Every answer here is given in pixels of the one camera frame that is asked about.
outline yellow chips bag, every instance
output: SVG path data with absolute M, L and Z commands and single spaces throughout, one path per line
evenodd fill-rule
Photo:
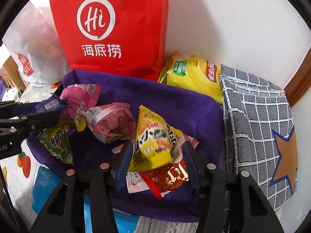
M 218 74 L 221 74 L 219 66 L 176 51 L 168 58 L 158 82 L 211 96 L 222 104 Z
M 166 165 L 172 160 L 172 147 L 182 135 L 181 131 L 168 125 L 161 116 L 141 105 L 136 149 L 128 171 L 147 171 Z

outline pink snack bag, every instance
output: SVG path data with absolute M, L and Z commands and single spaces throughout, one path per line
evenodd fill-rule
M 74 84 L 63 90 L 60 98 L 68 102 L 64 111 L 74 120 L 78 131 L 86 127 L 82 113 L 96 106 L 100 92 L 101 86 L 95 84 Z
M 127 103 L 112 103 L 88 109 L 83 115 L 95 137 L 103 143 L 134 139 L 136 122 Z

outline wrapper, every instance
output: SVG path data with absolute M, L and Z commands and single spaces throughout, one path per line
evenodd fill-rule
M 171 163 L 154 170 L 139 172 L 152 193 L 159 199 L 189 181 L 183 158 L 183 143 L 185 141 L 190 141 L 194 148 L 198 145 L 195 138 L 183 135 L 171 151 Z
M 90 130 L 103 143 L 135 138 L 136 122 L 127 103 L 90 108 L 83 115 Z
M 66 108 L 68 103 L 64 100 L 61 100 L 57 95 L 52 94 L 52 96 L 38 103 L 32 113 L 41 113 L 47 111 L 58 111 L 61 112 L 63 109 Z
M 52 128 L 45 129 L 38 135 L 38 139 L 49 152 L 63 163 L 73 165 L 73 153 L 71 151 L 67 133 L 74 127 L 74 122 L 61 121 Z
M 82 113 L 96 106 L 101 86 L 95 84 L 74 84 L 65 88 L 60 96 L 68 102 L 66 112 L 75 122 L 77 131 L 83 131 L 86 120 Z
M 172 160 L 170 151 L 182 136 L 158 114 L 139 107 L 137 144 L 129 171 L 147 171 L 166 165 Z
M 176 51 L 168 58 L 158 82 L 211 96 L 222 104 L 218 74 L 221 74 L 220 66 Z
M 128 172 L 126 175 L 126 184 L 129 194 L 149 190 L 148 185 L 138 172 Z

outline hi logo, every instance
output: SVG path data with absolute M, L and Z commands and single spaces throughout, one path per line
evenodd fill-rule
M 114 8 L 108 0 L 85 0 L 78 9 L 78 27 L 91 40 L 100 41 L 108 37 L 115 21 Z

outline blue paper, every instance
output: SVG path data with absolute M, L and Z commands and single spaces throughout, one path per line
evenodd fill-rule
M 39 214 L 44 203 L 60 182 L 60 178 L 50 169 L 40 166 L 33 190 L 32 209 Z M 114 211 L 119 233 L 133 233 L 137 228 L 139 216 Z M 84 196 L 84 220 L 86 233 L 92 233 L 90 198 Z

